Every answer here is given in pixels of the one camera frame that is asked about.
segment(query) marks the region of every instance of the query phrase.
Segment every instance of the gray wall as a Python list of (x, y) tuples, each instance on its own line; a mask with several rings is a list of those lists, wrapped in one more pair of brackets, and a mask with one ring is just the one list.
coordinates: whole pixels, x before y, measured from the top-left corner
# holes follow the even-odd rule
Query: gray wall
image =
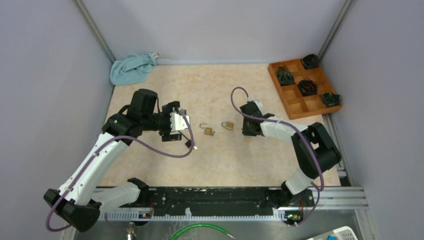
[(85, 0), (117, 59), (275, 62), (318, 53), (343, 0)]
[(423, 239), (424, 4), (357, 1), (323, 58), (354, 182), (384, 240)]
[(0, 239), (57, 240), (43, 194), (94, 144), (110, 63), (71, 0), (3, 1), (0, 32)]

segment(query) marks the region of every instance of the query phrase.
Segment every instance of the wooden tray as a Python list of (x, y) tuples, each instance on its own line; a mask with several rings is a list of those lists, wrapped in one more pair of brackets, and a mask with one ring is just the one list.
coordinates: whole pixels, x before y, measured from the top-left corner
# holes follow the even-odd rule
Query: wooden tray
[[(294, 85), (280, 85), (277, 79), (279, 67), (283, 67), (284, 70), (291, 72), (291, 75), (294, 77)], [(320, 96), (323, 93), (336, 93), (323, 70), (321, 70), (321, 67), (306, 70), (300, 59), (293, 59), (270, 63), (268, 71), (289, 119), (293, 120), (314, 115), (329, 114), (337, 112), (342, 108), (342, 103), (337, 106), (326, 107), (321, 100)], [(302, 80), (312, 80), (316, 83), (318, 86), (317, 94), (302, 96), (298, 88), (298, 83)]]

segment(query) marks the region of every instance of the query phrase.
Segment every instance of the light blue towel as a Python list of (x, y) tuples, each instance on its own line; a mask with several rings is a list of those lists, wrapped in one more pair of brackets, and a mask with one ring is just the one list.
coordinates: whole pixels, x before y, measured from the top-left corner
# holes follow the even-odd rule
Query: light blue towel
[(123, 61), (115, 61), (110, 70), (110, 81), (114, 85), (142, 83), (156, 66), (153, 54), (129, 55)]

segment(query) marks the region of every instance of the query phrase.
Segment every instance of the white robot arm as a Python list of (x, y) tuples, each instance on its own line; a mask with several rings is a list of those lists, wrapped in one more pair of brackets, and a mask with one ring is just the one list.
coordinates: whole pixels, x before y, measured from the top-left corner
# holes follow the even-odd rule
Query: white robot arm
[[(300, 194), (319, 176), (319, 171), (305, 143), (301, 141), (299, 134), (292, 127), (280, 124), (280, 122), (289, 123), (299, 130), (308, 142), (309, 147), (313, 150), (322, 172), (338, 164), (342, 159), (341, 154), (321, 123), (315, 122), (312, 125), (297, 124), (275, 117), (270, 113), (262, 115), (261, 108), (262, 103), (257, 100), (248, 101), (247, 104), (240, 107), (241, 112), (246, 115), (272, 120), (256, 120), (245, 116), (242, 133), (245, 136), (260, 135), (272, 137), (293, 145), (299, 168), (289, 179), (283, 182), (281, 190), (285, 198), (283, 203), (294, 204), (299, 201)], [(318, 147), (314, 149), (311, 143), (318, 144)]]
[(72, 176), (59, 189), (49, 189), (44, 194), (51, 207), (57, 204), (55, 212), (80, 232), (90, 229), (109, 210), (146, 201), (149, 186), (136, 178), (121, 186), (94, 191), (112, 163), (143, 131), (159, 131), (163, 142), (181, 140), (181, 134), (171, 133), (188, 128), (190, 117), (185, 115), (187, 122), (184, 120), (178, 101), (162, 106), (161, 112), (158, 105), (158, 113), (153, 113), (157, 99), (157, 93), (151, 90), (137, 90), (131, 104), (107, 120), (94, 147)]

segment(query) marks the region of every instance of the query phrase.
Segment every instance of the table surface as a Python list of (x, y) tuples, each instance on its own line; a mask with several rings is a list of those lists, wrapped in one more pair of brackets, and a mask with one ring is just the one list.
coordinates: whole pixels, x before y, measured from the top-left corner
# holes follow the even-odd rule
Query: table surface
[[(181, 108), (187, 109), (194, 142), (200, 148), (185, 158), (171, 158), (133, 142), (99, 185), (117, 186), (135, 177), (157, 187), (280, 186), (299, 167), (293, 146), (270, 137), (243, 136), (243, 117), (230, 102), (232, 89), (241, 86), (252, 100), (262, 101), (263, 114), (288, 119), (267, 67), (267, 64), (157, 66), (143, 83), (116, 86), (107, 117), (129, 104), (136, 90), (155, 91), (160, 105), (180, 101)], [(246, 103), (243, 91), (236, 91), (234, 102), (238, 107)], [(233, 122), (233, 130), (221, 127), (221, 122)], [(309, 125), (322, 123), (323, 118), (317, 115), (293, 122)], [(207, 123), (215, 135), (204, 135), (200, 123)], [(190, 136), (187, 129), (183, 133)], [(182, 155), (188, 151), (185, 139), (162, 142), (157, 132), (143, 132), (139, 139), (166, 153)], [(324, 183), (340, 185), (335, 167), (324, 173)]]

